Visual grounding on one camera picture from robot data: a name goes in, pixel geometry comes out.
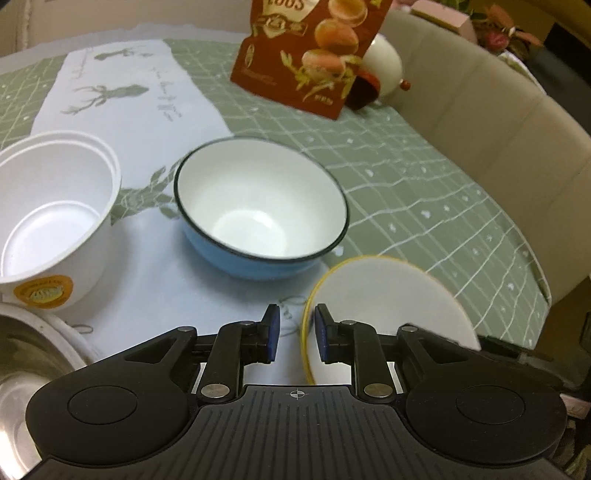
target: crosshair marking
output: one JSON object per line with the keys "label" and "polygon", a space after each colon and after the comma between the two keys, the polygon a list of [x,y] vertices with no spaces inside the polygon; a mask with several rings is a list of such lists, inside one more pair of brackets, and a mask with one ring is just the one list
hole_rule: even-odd
{"label": "crosshair marking", "polygon": [[302,390],[294,390],[293,392],[288,393],[290,397],[299,400],[307,395],[307,393],[302,392]]}

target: stainless steel bowl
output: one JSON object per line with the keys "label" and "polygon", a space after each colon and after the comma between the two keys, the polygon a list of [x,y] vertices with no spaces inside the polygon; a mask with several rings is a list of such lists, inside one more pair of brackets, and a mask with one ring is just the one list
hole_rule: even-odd
{"label": "stainless steel bowl", "polygon": [[33,394],[84,366],[74,347],[43,319],[0,304],[0,479],[20,479],[40,461],[25,423]]}

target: metal screw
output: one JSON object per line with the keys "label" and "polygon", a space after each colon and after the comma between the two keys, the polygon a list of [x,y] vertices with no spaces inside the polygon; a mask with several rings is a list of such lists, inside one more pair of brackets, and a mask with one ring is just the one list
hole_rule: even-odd
{"label": "metal screw", "polygon": [[366,395],[373,398],[386,398],[392,395],[394,389],[383,383],[370,383],[363,389]]}
{"label": "metal screw", "polygon": [[210,383],[201,389],[201,395],[207,398],[222,398],[230,393],[230,389],[221,383]]}

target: orange sticker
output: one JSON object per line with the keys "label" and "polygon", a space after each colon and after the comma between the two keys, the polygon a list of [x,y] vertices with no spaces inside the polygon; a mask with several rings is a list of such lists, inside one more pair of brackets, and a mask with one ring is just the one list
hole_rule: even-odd
{"label": "orange sticker", "polygon": [[14,289],[14,294],[31,307],[54,309],[68,301],[73,289],[70,277],[54,275],[23,283]]}

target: white table runner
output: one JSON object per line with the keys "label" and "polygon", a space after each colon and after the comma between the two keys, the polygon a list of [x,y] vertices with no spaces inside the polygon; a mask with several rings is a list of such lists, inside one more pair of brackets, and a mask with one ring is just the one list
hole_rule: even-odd
{"label": "white table runner", "polygon": [[[258,320],[268,303],[282,307],[282,334],[297,330],[324,265],[285,281],[237,280],[200,258],[180,231],[172,202],[175,163],[231,133],[166,43],[113,43],[70,53],[32,133],[55,129],[97,135],[121,163],[123,195],[113,211],[106,273],[87,297],[59,313],[71,325],[92,330],[87,338],[104,356],[180,325],[205,335],[224,323]],[[143,203],[137,202],[138,189]],[[297,335],[281,342],[278,362],[253,366],[246,381],[303,382]]]}

